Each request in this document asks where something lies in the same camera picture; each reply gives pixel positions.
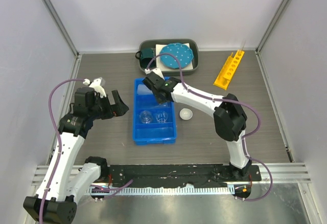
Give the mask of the clear plastic funnel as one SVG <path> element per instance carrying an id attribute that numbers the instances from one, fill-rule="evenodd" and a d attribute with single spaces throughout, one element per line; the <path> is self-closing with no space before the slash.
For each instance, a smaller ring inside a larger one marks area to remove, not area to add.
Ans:
<path id="1" fill-rule="evenodd" d="M 168 108 L 170 107 L 170 102 L 165 102 L 162 104 L 155 105 L 153 109 L 163 109 L 163 108 Z"/>

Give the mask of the clear round glass flask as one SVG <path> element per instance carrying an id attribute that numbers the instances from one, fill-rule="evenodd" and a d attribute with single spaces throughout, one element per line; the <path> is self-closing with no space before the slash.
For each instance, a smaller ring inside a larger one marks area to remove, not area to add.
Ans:
<path id="1" fill-rule="evenodd" d="M 148 110 L 141 111 L 138 117 L 139 117 L 139 122 L 142 124 L 150 124 L 153 121 L 153 115 Z"/>

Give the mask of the clear plastic beaker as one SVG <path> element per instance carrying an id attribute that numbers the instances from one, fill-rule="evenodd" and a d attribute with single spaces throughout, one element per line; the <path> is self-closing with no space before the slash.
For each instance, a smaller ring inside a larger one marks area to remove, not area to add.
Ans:
<path id="1" fill-rule="evenodd" d="M 155 113 L 155 119 L 158 123 L 166 123 L 168 121 L 169 115 L 166 111 L 158 111 Z"/>

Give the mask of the white evaporating dish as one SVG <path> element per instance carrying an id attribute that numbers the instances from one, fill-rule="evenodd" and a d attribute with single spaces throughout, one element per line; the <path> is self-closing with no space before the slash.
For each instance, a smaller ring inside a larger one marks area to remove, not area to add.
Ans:
<path id="1" fill-rule="evenodd" d="M 190 120 L 193 117 L 193 112 L 188 108 L 183 108 L 180 110 L 179 116 L 182 120 Z"/>

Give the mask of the blue plastic divided bin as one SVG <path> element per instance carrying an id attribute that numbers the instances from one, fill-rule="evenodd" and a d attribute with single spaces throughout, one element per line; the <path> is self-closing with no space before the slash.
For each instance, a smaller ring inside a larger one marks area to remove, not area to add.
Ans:
<path id="1" fill-rule="evenodd" d="M 136 95 L 137 86 L 142 83 L 142 78 L 134 80 L 134 98 L 133 98 L 133 141 L 136 145 L 149 144 L 173 144 L 177 138 L 177 126 L 175 118 L 174 104 L 170 102 L 170 107 L 163 109 L 153 109 L 159 103 L 154 95 Z M 153 121 L 150 124 L 139 122 L 139 113 L 148 110 L 153 115 Z M 155 113 L 166 111 L 169 115 L 166 123 L 158 123 L 155 119 Z"/>

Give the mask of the yellow test tube rack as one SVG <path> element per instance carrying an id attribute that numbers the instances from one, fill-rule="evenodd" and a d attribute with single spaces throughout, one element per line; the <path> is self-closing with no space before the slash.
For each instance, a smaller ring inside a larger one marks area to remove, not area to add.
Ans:
<path id="1" fill-rule="evenodd" d="M 226 59 L 213 85 L 227 90 L 244 54 L 245 52 L 243 50 L 237 50 L 235 54 L 231 53 Z"/>

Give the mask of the white squeeze bottle red cap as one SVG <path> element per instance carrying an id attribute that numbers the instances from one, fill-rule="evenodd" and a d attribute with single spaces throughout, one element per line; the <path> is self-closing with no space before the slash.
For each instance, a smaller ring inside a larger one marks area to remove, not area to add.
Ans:
<path id="1" fill-rule="evenodd" d="M 136 90 L 136 95 L 137 96 L 141 96 L 141 95 L 152 95 L 153 92 L 144 84 L 139 84 L 137 86 L 137 90 Z"/>

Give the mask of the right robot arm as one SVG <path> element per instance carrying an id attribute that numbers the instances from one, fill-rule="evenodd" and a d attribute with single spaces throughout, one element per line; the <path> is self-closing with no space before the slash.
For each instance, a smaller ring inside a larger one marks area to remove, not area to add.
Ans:
<path id="1" fill-rule="evenodd" d="M 145 73 L 143 84 L 152 91 L 158 103 L 185 104 L 213 118 L 217 135 L 227 143 L 231 176 L 238 181 L 245 179 L 251 166 L 242 145 L 247 116 L 237 98 L 232 94 L 226 97 L 209 94 L 174 77 L 166 80 L 158 68 L 146 69 Z"/>

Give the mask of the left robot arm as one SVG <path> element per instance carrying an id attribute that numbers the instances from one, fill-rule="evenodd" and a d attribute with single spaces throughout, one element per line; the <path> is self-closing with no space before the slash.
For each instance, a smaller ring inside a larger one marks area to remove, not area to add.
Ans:
<path id="1" fill-rule="evenodd" d="M 96 88 L 83 87 L 75 92 L 74 102 L 57 130 L 57 145 L 45 177 L 34 196 L 27 196 L 23 207 L 39 223 L 72 223 L 81 197 L 95 181 L 108 179 L 105 158 L 90 156 L 78 174 L 70 179 L 76 156 L 97 119 L 120 117 L 129 110 L 119 92 L 113 90 L 114 103 Z"/>

